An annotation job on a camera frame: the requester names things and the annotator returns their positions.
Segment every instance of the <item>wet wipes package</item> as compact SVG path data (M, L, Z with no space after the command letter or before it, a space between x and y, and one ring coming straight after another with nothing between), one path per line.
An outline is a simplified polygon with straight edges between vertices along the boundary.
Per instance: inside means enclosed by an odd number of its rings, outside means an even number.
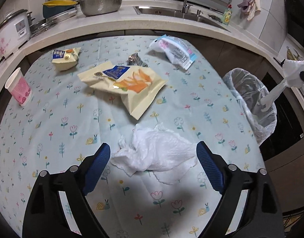
M149 48L156 52L164 52L173 64L187 70L197 56L180 38L163 35L151 42Z
M89 87L118 94L135 119L139 119L165 85L149 67L113 65L110 61L78 74Z
M66 71L77 64L79 48L72 48L67 50L54 50L52 63L56 70Z

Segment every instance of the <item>table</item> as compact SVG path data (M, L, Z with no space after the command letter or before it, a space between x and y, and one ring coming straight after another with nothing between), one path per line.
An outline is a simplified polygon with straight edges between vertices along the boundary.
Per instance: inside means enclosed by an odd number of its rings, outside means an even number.
M211 151L240 169L264 167L245 115L207 60L187 42L198 58L182 72L165 54L147 52L155 38L117 36L67 45L59 49L81 47L76 67L56 72L50 51L26 73L32 100L21 108L12 98L0 125L0 212L20 237L26 204L40 171L66 171L93 155L103 142L112 153L117 151L118 139L123 135L129 142L138 122L151 128L163 122L191 142L204 140ZM94 91L77 77L108 60L126 65L134 52L169 79L139 121L129 115L119 97ZM246 195L243 191L228 232L239 223ZM65 194L60 197L71 230L79 233ZM108 163L86 197L113 238L197 237L220 198L199 163L174 185L159 183L150 171L128 177Z

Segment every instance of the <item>pink paper cup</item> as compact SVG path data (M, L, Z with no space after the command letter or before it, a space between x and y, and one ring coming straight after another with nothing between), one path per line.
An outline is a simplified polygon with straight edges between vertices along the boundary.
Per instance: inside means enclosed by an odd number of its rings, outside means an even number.
M32 97L32 90L26 82L21 68L17 68L5 83L5 88L21 106L25 106Z

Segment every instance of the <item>sink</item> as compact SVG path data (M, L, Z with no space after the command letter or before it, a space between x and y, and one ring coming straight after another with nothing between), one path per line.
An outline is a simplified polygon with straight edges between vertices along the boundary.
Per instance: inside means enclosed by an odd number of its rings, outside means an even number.
M229 30L225 29L218 23L205 18L203 16L197 16L195 13L182 13L181 11L169 8L162 8L162 7L150 7L150 6L134 6L134 9L137 14L152 14L152 15L163 15L163 16L170 16L175 18L181 18L186 20L193 20L201 23L205 23L217 28L221 28L230 32Z

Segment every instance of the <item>trash can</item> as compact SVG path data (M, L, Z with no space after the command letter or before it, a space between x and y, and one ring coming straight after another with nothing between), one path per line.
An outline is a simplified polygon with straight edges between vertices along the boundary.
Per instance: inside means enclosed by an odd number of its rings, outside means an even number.
M243 109L260 146L274 132L277 122L274 103L266 112L261 111L265 106L260 100L269 93L268 89L256 76L241 68L229 71L223 81Z

